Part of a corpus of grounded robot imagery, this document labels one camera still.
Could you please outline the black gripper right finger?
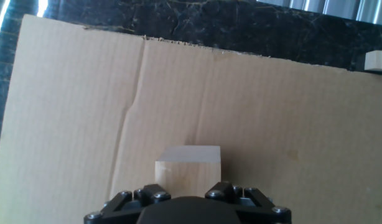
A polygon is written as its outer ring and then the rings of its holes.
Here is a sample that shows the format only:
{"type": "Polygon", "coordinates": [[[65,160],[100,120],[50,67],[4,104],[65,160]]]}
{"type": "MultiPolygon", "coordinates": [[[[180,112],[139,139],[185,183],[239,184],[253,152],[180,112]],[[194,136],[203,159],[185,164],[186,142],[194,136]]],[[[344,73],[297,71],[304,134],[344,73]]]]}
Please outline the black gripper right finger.
{"type": "Polygon", "coordinates": [[[228,205],[241,223],[292,223],[291,210],[275,205],[256,187],[218,182],[205,193],[205,198],[228,205]]]}

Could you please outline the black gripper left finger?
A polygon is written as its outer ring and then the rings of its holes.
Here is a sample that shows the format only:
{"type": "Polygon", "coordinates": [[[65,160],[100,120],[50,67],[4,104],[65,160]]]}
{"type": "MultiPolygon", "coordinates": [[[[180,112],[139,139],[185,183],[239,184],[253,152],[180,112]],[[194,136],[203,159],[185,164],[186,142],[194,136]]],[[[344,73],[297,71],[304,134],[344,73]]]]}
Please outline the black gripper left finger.
{"type": "Polygon", "coordinates": [[[124,190],[106,202],[101,210],[84,216],[84,224],[136,223],[149,206],[170,200],[171,194],[158,184],[145,185],[132,191],[124,190]]]}

